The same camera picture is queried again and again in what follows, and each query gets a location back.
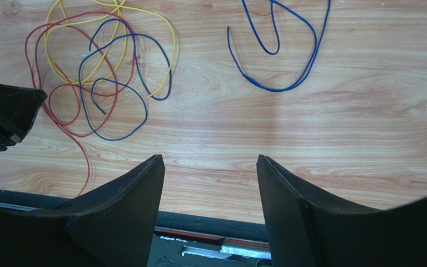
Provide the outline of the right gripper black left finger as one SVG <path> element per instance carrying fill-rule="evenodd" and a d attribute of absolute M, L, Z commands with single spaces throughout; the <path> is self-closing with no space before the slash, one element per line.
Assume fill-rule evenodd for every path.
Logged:
<path fill-rule="evenodd" d="M 147 266 L 161 155 L 81 196 L 0 190 L 0 266 Z"/>

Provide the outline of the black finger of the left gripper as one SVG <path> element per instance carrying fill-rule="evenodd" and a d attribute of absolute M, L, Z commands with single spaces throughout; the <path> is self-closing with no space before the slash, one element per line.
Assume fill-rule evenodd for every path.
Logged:
<path fill-rule="evenodd" d="M 28 135 L 46 99 L 43 90 L 0 84 L 0 152 Z"/>

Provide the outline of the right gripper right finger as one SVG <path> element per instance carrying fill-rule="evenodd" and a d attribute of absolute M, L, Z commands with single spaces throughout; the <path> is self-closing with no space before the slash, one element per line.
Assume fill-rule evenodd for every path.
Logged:
<path fill-rule="evenodd" d="M 380 210 L 257 159 L 273 266 L 427 266 L 427 197 Z"/>

